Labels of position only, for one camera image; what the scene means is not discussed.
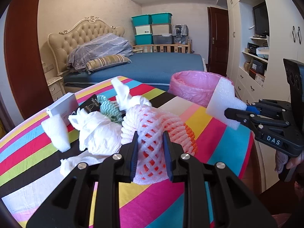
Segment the right hand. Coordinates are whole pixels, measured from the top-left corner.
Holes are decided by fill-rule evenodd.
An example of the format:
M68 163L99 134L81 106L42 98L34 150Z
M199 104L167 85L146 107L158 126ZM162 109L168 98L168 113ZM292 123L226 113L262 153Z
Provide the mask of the right hand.
M288 156L280 151L276 151L275 154L275 162L276 167L275 171L280 174L283 171L284 166L286 166L287 169L294 168L298 165L300 165L304 161L304 151L301 152L301 154L296 158L288 158Z

